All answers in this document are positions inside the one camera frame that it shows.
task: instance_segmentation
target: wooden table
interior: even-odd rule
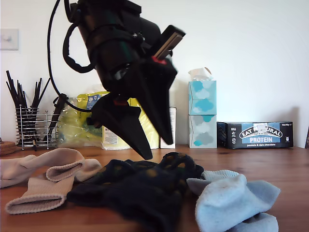
[[[88,158],[95,158],[102,166],[111,159],[141,160],[133,150],[105,151],[99,148],[78,148]],[[230,169],[246,175],[248,180],[266,180],[281,188],[275,205],[268,211],[277,217],[280,232],[309,231],[309,150],[290,149],[189,149],[177,146],[172,149],[153,150],[152,161],[160,162],[171,151],[190,155],[205,170]],[[29,154],[40,155],[46,150],[19,151],[2,157],[10,159]],[[1,189],[1,232],[144,232],[137,223],[122,219],[120,215],[106,208],[88,208],[72,203],[47,212],[9,215],[4,211],[8,201],[20,197],[27,190],[27,184]],[[195,222],[197,197],[188,197],[181,213],[178,226],[180,232],[198,232]]]

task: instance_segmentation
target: metal pen holder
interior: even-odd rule
[[[45,114],[40,114],[38,108],[16,108],[16,136],[17,146],[22,147],[50,147],[57,146],[57,128],[50,132],[49,124],[52,121],[53,114],[45,111]]]

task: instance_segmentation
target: protein bar box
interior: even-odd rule
[[[293,147],[293,123],[217,122],[217,144],[231,149]]]

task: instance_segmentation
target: light switch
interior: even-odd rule
[[[1,29],[1,50],[18,51],[18,29]]]

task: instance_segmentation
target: white wall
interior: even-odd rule
[[[32,99],[35,81],[48,78],[46,35],[55,1],[1,0],[1,27],[20,29],[20,51],[1,52],[1,136],[14,140],[14,106],[5,70],[19,79]],[[169,24],[187,35],[174,50],[177,78],[171,104],[177,110],[176,142],[188,140],[187,72],[208,67],[217,79],[219,121],[294,122],[295,145],[305,145],[308,125],[309,1],[307,0],[134,0],[142,16],[161,30]],[[52,63],[60,90],[76,96],[98,84],[95,71],[78,74],[61,51],[70,24],[63,2],[52,33]],[[84,43],[76,31],[71,54],[87,64]],[[41,108],[52,109],[56,97],[48,88]]]

